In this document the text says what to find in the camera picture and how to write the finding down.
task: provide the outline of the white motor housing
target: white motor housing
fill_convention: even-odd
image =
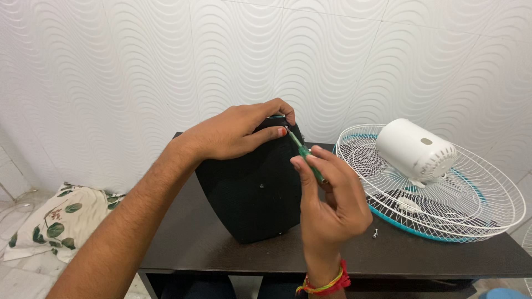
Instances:
[[[403,118],[383,127],[375,147],[382,158],[420,187],[415,181],[441,178],[458,156],[452,143]]]

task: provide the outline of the hand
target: hand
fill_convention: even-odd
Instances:
[[[198,158],[225,160],[252,152],[259,145],[286,135],[284,127],[269,127],[254,134],[264,119],[282,113],[293,126],[294,109],[280,98],[266,103],[231,106],[222,113],[207,119],[181,134],[188,138]]]
[[[362,234],[373,217],[362,184],[347,163],[317,145],[307,161],[328,180],[320,186],[326,192],[322,202],[309,165],[301,156],[290,160],[301,178],[301,234],[309,280],[320,287],[338,275],[341,246]]]

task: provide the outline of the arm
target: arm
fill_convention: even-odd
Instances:
[[[205,159],[242,156],[284,136],[283,127],[252,134],[276,112],[295,124],[294,110],[276,98],[230,107],[172,140],[89,237],[46,298],[124,298],[164,214],[196,167]]]
[[[290,161],[301,178],[301,234],[307,274],[313,286],[321,287],[338,275],[342,245],[362,234],[373,217],[358,176],[333,153],[314,145],[312,155],[307,156],[309,165],[328,180],[320,186],[325,190],[325,202],[319,200],[318,183],[303,158],[297,156]],[[345,292],[310,294],[309,298],[345,299]]]

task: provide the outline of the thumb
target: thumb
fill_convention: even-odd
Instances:
[[[259,145],[265,142],[268,142],[270,140],[277,139],[284,135],[286,135],[285,127],[277,126],[277,127],[264,128],[251,135],[245,136],[244,139],[246,140],[246,144],[248,144],[250,147],[248,150],[252,152],[257,147],[259,147]]]
[[[301,205],[314,204],[319,201],[318,182],[314,177],[314,172],[307,165],[301,156],[290,159],[290,163],[299,172],[301,179]]]

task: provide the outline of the floor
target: floor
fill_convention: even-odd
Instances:
[[[0,256],[7,240],[22,225],[29,211],[39,208],[53,193],[30,192],[17,199],[17,203],[30,203],[30,206],[11,212],[12,203],[0,202]],[[66,264],[59,261],[52,252],[37,254],[24,259],[0,262],[0,298],[3,299],[43,299],[61,274]],[[262,277],[230,276],[238,299],[256,299]],[[496,288],[507,287],[529,296],[523,279],[481,279],[475,283],[480,294]],[[135,275],[124,299],[150,299],[144,284]]]

